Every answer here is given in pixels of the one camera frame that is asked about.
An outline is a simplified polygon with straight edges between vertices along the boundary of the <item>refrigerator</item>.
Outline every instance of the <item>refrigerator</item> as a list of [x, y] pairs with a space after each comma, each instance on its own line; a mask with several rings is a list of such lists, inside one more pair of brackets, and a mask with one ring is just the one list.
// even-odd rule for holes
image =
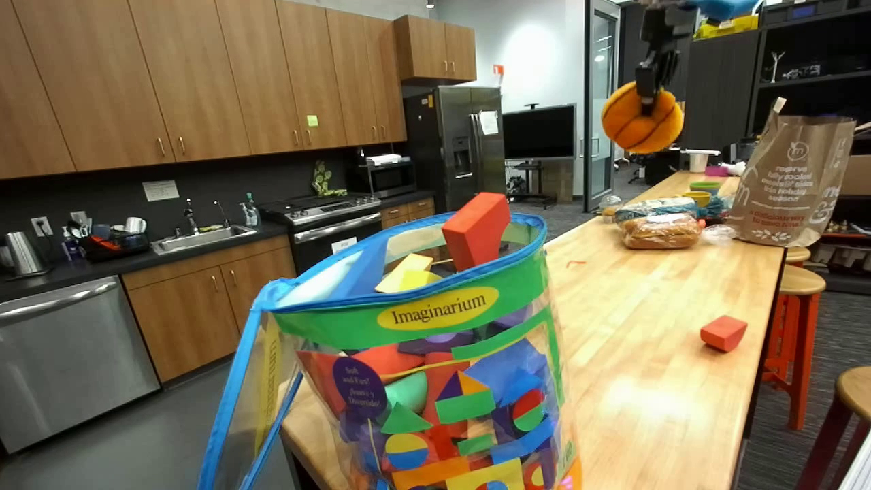
[[416, 185], [453, 212], [480, 192], [507, 193], [499, 87], [427, 87], [402, 98]]

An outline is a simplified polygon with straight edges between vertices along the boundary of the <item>wooden table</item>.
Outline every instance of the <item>wooden table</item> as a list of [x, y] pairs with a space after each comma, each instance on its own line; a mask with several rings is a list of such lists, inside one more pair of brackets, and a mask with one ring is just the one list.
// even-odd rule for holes
[[[672, 174], [639, 199], [680, 196], [696, 174]], [[627, 252], [600, 219], [548, 243], [549, 299], [560, 318], [563, 373], [588, 490], [729, 488], [763, 361], [785, 252], [747, 243], [694, 252]], [[715, 354], [700, 327], [748, 325]], [[322, 488], [343, 488], [322, 407], [306, 389], [285, 445]]]

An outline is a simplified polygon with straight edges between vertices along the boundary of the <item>stove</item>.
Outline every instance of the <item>stove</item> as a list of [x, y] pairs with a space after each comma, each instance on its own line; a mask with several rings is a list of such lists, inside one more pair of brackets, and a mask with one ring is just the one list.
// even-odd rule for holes
[[264, 205], [261, 215], [288, 227], [298, 276], [381, 233], [381, 199], [371, 193], [295, 196]]

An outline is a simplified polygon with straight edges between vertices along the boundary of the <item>bottle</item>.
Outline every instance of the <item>bottle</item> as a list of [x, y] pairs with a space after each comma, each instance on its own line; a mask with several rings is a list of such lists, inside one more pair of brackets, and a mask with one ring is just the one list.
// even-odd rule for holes
[[261, 211], [255, 211], [254, 193], [246, 193], [242, 212], [246, 212], [246, 227], [261, 223]]

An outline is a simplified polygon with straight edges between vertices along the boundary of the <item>stainless steel dishwasher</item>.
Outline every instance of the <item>stainless steel dishwasher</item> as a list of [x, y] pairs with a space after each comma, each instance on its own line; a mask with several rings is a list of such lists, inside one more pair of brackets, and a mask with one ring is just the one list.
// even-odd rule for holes
[[157, 386], [115, 276], [0, 302], [0, 442], [8, 452]]

